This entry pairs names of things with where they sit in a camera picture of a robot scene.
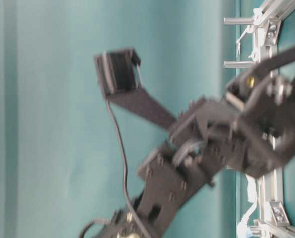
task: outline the metal bracket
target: metal bracket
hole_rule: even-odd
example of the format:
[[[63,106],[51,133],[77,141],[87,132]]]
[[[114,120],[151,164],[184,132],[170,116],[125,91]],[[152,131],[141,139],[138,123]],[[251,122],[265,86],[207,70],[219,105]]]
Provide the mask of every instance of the metal bracket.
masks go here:
[[[256,220],[255,223],[257,226],[250,227],[254,237],[295,238],[295,227],[279,227],[272,223],[263,222],[261,220]]]
[[[281,202],[269,202],[272,217],[278,227],[290,226],[286,211]]]
[[[225,25],[247,25],[236,41],[237,55],[240,54],[240,41],[245,34],[252,34],[252,61],[225,61],[225,68],[249,68],[278,52],[277,41],[281,22],[295,10],[295,0],[265,0],[259,8],[253,9],[252,17],[224,18]]]

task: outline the teal background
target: teal background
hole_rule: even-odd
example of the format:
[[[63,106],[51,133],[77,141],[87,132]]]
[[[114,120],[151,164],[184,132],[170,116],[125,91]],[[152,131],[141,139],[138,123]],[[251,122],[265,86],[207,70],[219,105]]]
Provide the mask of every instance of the teal background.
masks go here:
[[[92,56],[133,46],[146,89],[174,114],[234,77],[234,0],[0,0],[0,238],[77,237],[123,207],[122,163]],[[166,133],[115,108],[135,169]],[[235,173],[222,171],[165,237],[235,237]]]

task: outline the black robotic arm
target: black robotic arm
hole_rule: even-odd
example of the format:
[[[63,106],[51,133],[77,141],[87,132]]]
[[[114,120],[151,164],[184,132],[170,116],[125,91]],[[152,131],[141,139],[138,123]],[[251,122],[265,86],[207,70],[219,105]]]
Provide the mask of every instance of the black robotic arm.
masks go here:
[[[295,155],[295,79],[269,72],[295,61],[295,47],[240,74],[221,101],[201,98],[177,119],[137,80],[134,49],[94,58],[104,99],[169,132],[138,174],[146,185],[96,238],[160,238],[177,211],[224,166],[259,178]],[[265,135],[278,138],[271,145]]]

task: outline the bolt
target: bolt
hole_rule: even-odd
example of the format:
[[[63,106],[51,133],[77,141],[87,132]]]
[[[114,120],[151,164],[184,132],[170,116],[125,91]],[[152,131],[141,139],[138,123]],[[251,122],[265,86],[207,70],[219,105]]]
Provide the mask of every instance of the bolt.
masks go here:
[[[275,33],[273,31],[269,31],[268,34],[267,34],[268,38],[272,38],[274,36],[275,36]]]
[[[269,31],[275,31],[277,29],[277,25],[276,24],[271,24],[269,27]]]
[[[281,213],[281,210],[279,208],[277,208],[277,207],[273,208],[273,211],[276,214],[280,214]]]
[[[127,214],[127,222],[130,223],[132,221],[132,213]]]
[[[163,166],[164,159],[160,154],[157,155],[157,161],[158,161],[158,165]]]
[[[175,200],[175,192],[170,192],[168,200],[169,200],[170,202],[172,202],[172,201]]]
[[[255,86],[256,79],[254,77],[250,77],[247,79],[246,84],[248,88],[253,88]]]
[[[186,167],[190,167],[192,164],[193,164],[193,158],[192,158],[192,156],[186,157],[185,160],[184,160],[184,165]]]
[[[283,217],[282,216],[276,216],[277,222],[282,222],[283,221]]]
[[[262,139],[264,139],[264,140],[268,140],[268,134],[267,134],[267,133],[263,133],[263,134],[262,134]]]
[[[182,190],[186,190],[187,189],[187,182],[182,181],[182,183],[181,183],[181,189]]]
[[[153,175],[153,170],[151,168],[147,168],[147,178],[151,178]]]

